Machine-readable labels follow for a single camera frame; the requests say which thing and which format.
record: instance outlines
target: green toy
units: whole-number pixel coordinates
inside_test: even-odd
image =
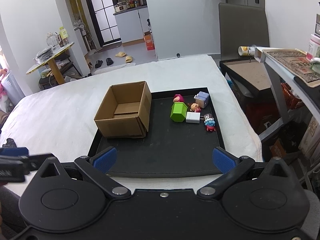
[[[170,118],[175,122],[183,122],[187,116],[188,107],[185,103],[176,102],[171,107]]]

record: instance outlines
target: doll head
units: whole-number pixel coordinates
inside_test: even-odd
[[[198,108],[199,108],[199,104],[193,103],[193,104],[190,106],[190,111],[191,111],[191,112],[194,112],[194,111],[196,111]]]
[[[173,102],[184,102],[183,96],[180,94],[174,95]]]

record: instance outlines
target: open cardboard box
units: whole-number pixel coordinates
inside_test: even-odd
[[[151,93],[145,81],[112,85],[94,121],[108,138],[143,138],[149,129]]]

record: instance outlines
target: blue gripper pad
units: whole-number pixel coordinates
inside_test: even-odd
[[[89,162],[97,170],[102,171],[104,174],[116,163],[117,160],[117,150],[114,147],[108,147],[102,152],[91,157]]]
[[[0,149],[0,155],[12,156],[12,157],[29,156],[29,151],[25,147],[20,147],[20,148],[1,148]]]
[[[240,163],[240,160],[221,147],[216,147],[212,152],[212,162],[223,174],[225,174],[236,167]]]

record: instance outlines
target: slipper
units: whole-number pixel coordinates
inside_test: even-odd
[[[102,60],[97,60],[96,64],[94,65],[95,68],[100,68],[102,65],[103,61]]]
[[[110,66],[110,65],[113,64],[113,60],[112,60],[111,57],[108,57],[108,58],[106,59],[106,62],[107,62],[107,66]]]
[[[119,52],[116,54],[116,57],[124,57],[125,55],[127,55],[125,52]]]
[[[130,63],[130,62],[132,62],[133,61],[133,58],[131,57],[131,56],[126,56],[125,57],[125,62],[126,63]]]

